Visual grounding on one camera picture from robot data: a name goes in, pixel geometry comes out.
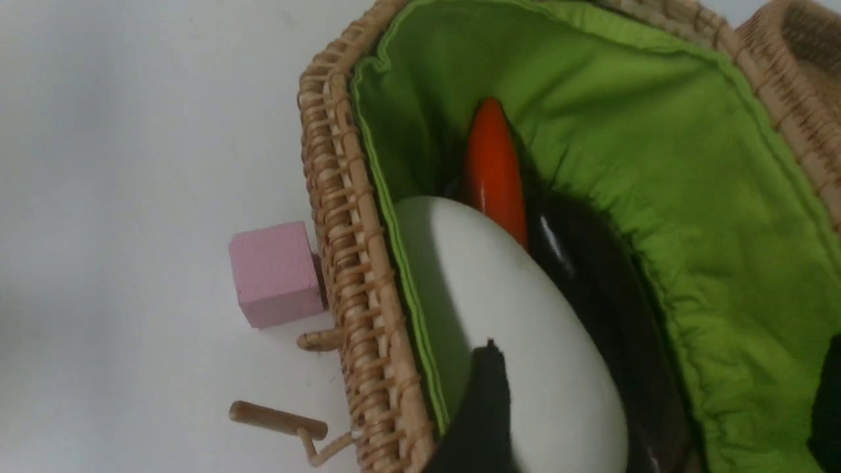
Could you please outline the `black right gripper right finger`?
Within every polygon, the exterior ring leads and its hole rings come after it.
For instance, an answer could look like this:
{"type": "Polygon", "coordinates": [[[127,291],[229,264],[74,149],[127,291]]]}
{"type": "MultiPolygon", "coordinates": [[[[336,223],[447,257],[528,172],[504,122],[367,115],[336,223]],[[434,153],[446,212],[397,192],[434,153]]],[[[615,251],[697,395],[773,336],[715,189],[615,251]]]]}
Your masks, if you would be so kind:
{"type": "Polygon", "coordinates": [[[824,472],[840,471],[840,336],[835,335],[824,357],[811,408],[807,446],[824,472]]]}

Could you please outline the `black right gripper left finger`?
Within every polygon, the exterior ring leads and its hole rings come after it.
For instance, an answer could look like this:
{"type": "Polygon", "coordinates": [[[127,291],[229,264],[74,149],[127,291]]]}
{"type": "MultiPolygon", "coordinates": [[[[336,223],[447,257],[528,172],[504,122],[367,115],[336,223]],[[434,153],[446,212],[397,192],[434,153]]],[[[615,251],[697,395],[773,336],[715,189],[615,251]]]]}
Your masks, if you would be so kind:
{"type": "Polygon", "coordinates": [[[459,411],[427,461],[426,471],[516,471],[507,362],[493,339],[472,350],[459,411]]]}

